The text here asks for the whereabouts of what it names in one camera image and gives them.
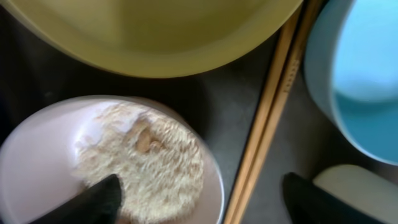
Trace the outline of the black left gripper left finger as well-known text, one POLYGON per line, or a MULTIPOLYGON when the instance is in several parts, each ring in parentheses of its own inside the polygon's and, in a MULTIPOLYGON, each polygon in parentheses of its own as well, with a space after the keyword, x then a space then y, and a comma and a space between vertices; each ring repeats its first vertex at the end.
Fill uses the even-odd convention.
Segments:
POLYGON ((119 178, 111 174, 30 224, 114 224, 122 199, 119 178))

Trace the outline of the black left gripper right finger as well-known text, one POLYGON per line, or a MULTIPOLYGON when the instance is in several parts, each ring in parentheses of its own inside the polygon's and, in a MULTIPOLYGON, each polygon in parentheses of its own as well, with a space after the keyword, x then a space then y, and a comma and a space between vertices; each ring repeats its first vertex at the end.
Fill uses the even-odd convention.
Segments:
POLYGON ((282 195, 292 223, 383 223, 293 172, 284 175, 282 195))

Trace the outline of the rice and nuts leftovers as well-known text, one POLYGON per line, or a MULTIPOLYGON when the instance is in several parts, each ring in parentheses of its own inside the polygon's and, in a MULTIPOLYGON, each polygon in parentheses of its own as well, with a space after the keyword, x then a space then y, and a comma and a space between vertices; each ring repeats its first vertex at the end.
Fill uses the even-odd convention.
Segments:
POLYGON ((189 216, 203 190, 203 146, 176 120, 136 103, 105 108, 96 142, 78 152, 75 174, 91 187, 110 174, 121 179, 121 216, 162 223, 189 216))

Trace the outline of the white bowl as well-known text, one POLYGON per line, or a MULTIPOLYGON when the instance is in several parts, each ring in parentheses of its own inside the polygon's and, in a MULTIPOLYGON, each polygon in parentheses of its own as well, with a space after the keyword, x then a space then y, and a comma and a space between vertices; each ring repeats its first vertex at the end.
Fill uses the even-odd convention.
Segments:
POLYGON ((72 172, 79 149, 97 143, 100 114, 113 105, 132 105, 116 125, 127 131, 152 108, 189 125, 169 107, 132 96, 81 96, 50 105, 25 119, 1 146, 1 220, 30 223, 73 198, 83 187, 72 172))

